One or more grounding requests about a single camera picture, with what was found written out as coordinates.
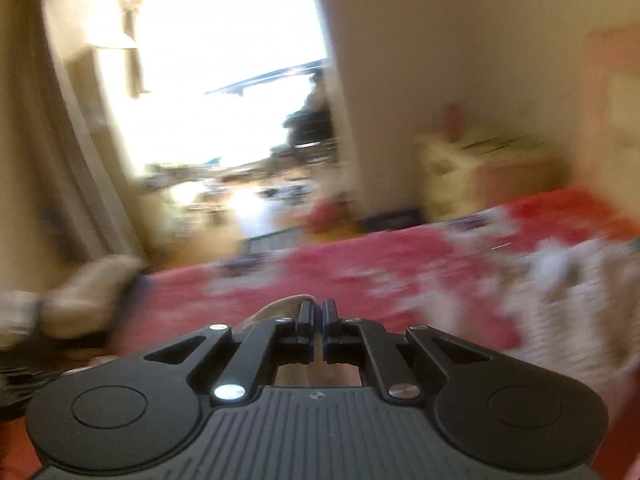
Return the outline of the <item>beige folded clothes stack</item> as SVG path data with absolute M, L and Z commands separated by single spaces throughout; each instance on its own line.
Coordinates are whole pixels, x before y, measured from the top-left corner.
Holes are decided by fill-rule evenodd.
M 26 290 L 1 294 L 1 349 L 30 336 L 74 340 L 102 333 L 115 321 L 122 294 L 145 269 L 130 255 L 109 255 L 85 264 L 45 295 Z

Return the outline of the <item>white garment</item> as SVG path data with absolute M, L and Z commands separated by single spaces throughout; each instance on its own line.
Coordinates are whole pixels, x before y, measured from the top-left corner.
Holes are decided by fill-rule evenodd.
M 243 333 L 255 324 L 272 318 L 298 318 L 300 306 L 304 301 L 316 302 L 317 299 L 310 295 L 294 295 L 270 302 L 241 323 L 233 326 L 233 330 L 237 333 Z

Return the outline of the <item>checkered pink white cloth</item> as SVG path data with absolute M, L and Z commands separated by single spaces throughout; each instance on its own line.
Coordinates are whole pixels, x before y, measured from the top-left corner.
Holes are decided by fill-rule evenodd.
M 639 368 L 638 244 L 545 240 L 503 258 L 497 290 L 521 334 L 516 355 L 589 386 L 617 417 Z

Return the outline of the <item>beige curtain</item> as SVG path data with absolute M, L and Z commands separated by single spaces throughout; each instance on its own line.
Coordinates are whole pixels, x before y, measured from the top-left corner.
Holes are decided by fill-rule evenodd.
M 1 284 L 144 253 L 99 78 L 122 56 L 118 0 L 1 0 Z

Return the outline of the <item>cream bedside cabinet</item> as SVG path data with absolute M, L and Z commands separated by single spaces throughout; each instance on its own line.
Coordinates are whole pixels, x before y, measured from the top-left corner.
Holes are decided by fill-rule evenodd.
M 425 133 L 416 144 L 421 210 L 429 222 L 469 216 L 566 181 L 560 155 L 529 136 L 471 128 L 455 141 L 442 132 Z

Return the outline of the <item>red floral bed blanket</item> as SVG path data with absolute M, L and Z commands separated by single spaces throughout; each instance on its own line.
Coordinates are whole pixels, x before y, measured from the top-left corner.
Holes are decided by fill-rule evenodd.
M 116 358 L 155 349 L 213 324 L 231 328 L 270 302 L 314 296 L 314 357 L 284 364 L 251 404 L 216 411 L 190 448 L 148 470 L 62 470 L 43 465 L 26 414 L 1 427 L 6 479 L 634 479 L 639 474 L 639 369 L 634 391 L 589 464 L 567 470 L 502 470 L 472 460 L 428 426 L 417 408 L 382 400 L 360 370 L 322 354 L 323 301 L 341 318 L 392 334 L 427 325 L 529 364 L 502 312 L 503 258 L 545 240 L 631 240 L 639 222 L 591 191 L 561 188 L 456 220 L 285 249 L 227 263 L 155 273 L 134 283 L 132 319 Z M 18 373 L 29 402 L 67 374 Z

